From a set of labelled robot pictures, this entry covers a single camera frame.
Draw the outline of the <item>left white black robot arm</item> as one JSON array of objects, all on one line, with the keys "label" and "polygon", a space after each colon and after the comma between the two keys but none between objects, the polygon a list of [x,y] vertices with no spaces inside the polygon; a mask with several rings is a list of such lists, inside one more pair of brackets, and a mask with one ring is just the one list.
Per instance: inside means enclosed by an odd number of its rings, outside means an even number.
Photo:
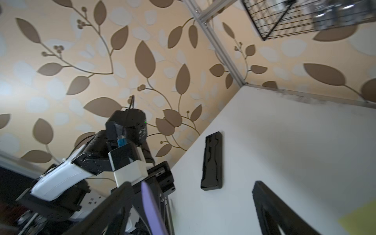
[{"label": "left white black robot arm", "polygon": [[168,196],[175,191],[167,162],[155,164],[146,115],[117,110],[106,128],[52,165],[17,199],[52,235],[172,235]]}]

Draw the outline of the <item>purple square paper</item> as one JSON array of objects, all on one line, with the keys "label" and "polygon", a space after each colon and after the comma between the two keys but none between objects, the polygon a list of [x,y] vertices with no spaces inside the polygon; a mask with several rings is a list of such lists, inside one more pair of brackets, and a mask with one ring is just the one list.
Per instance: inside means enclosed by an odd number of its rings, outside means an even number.
[{"label": "purple square paper", "polygon": [[141,183],[141,192],[143,207],[151,233],[153,235],[168,235],[167,228],[158,210],[153,193],[145,181]]}]

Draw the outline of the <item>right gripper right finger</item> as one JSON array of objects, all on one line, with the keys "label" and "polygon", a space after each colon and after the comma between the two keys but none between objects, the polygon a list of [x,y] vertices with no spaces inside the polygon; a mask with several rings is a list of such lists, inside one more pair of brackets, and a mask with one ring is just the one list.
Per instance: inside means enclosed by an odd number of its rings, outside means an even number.
[{"label": "right gripper right finger", "polygon": [[320,235],[264,182],[256,181],[252,194],[263,235]]}]

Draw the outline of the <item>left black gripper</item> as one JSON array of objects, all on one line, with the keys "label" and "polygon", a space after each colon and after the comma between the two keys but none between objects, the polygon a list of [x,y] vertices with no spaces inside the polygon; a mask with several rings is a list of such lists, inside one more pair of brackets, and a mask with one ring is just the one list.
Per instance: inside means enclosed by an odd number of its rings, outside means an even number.
[{"label": "left black gripper", "polygon": [[[148,184],[152,198],[156,203],[157,212],[164,222],[168,235],[174,234],[170,203],[168,196],[175,191],[174,179],[170,167],[166,161],[152,167],[148,171],[149,176],[144,179]],[[142,203],[141,183],[133,186],[135,197],[133,200],[133,208],[137,212],[139,218],[136,219],[134,235],[150,235],[149,223],[146,217],[146,210]]]}]

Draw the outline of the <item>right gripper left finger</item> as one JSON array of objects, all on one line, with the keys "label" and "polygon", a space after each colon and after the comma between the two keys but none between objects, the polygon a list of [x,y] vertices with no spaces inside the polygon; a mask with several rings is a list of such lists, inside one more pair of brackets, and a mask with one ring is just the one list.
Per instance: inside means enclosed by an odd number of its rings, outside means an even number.
[{"label": "right gripper left finger", "polygon": [[125,182],[82,221],[65,232],[66,235],[124,235],[132,208],[134,191]]}]

